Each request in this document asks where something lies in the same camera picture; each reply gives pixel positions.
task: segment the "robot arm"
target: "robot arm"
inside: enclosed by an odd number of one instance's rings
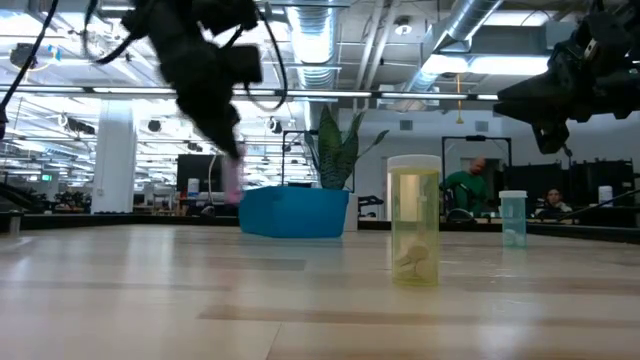
[[[569,137],[567,119],[617,119],[640,109],[640,0],[604,11],[596,0],[571,37],[556,44],[547,72],[498,92],[494,111],[531,124],[543,154]]]

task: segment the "pink object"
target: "pink object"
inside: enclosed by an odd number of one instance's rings
[[[222,186],[224,201],[237,205],[242,201],[242,173],[244,169],[244,148],[239,149],[240,159],[232,160],[228,156],[222,158]]]

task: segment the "clear plastic container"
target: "clear plastic container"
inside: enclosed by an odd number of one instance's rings
[[[393,282],[438,284],[440,158],[403,155],[387,160],[391,175]]]
[[[502,201],[502,245],[505,247],[527,247],[527,192],[500,191]]]

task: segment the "person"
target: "person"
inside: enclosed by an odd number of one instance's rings
[[[556,188],[547,191],[544,207],[536,209],[536,215],[541,212],[571,212],[573,211],[567,204],[562,202],[562,193]]]
[[[479,217],[487,200],[487,183],[482,177],[486,161],[479,156],[473,161],[467,171],[458,171],[445,180],[445,190],[453,190],[455,207],[469,211]]]

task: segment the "yellow plastic container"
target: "yellow plastic container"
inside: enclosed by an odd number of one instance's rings
[[[391,178],[393,282],[438,284],[440,157],[403,155],[387,160]]]

